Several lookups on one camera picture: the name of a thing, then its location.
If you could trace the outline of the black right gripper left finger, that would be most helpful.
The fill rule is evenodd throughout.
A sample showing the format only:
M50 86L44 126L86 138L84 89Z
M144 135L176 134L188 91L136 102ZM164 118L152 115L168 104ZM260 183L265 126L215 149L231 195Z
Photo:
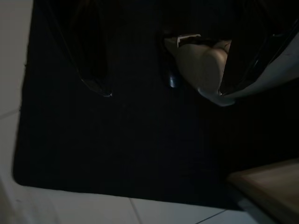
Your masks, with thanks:
M106 35L98 0L41 0L50 30L88 88L111 96Z

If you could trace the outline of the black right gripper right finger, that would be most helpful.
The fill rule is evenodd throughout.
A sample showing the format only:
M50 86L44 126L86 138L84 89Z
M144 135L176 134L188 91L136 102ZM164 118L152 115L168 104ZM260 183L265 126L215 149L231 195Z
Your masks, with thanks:
M299 60L299 18L282 30L260 15L246 15L232 38L220 94L242 97L293 80Z

